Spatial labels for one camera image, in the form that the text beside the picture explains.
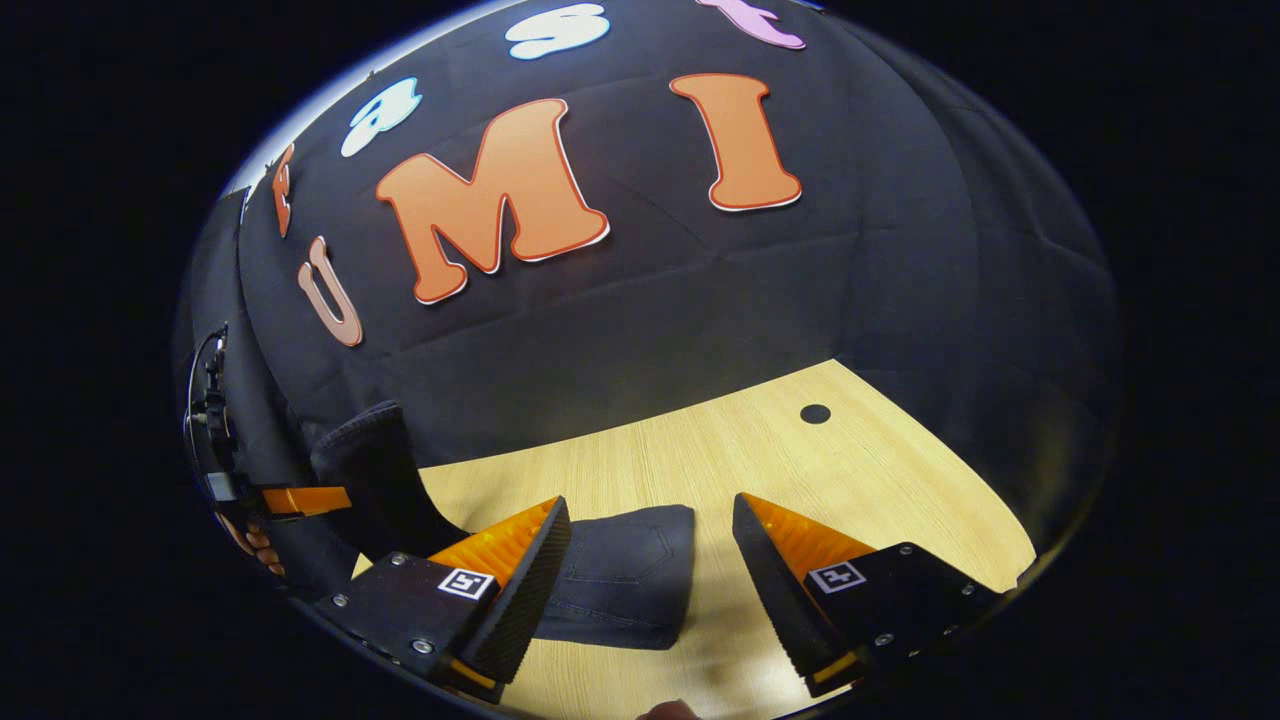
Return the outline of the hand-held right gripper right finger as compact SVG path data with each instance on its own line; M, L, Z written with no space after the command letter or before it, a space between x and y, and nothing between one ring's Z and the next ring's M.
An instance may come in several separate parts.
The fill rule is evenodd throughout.
M919 544L874 550L754 495L736 495L732 530L774 633L813 697L906 667L1002 601Z

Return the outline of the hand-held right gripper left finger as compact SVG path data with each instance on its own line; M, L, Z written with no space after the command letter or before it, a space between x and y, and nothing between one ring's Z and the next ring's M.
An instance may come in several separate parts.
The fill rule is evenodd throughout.
M417 682L497 703L518 673L570 547L561 496L422 559L393 552L314 616Z

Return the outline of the dark blue denim jeans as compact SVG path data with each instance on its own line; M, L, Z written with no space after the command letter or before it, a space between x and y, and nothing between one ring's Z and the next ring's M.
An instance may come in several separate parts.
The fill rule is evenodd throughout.
M401 407L375 405L311 450L316 479L347 491L351 506L268 529L288 579L315 591L347 582L358 556L419 557L468 533L430 500ZM694 511L684 505L575 520L536 635L630 650L668 650L689 607Z

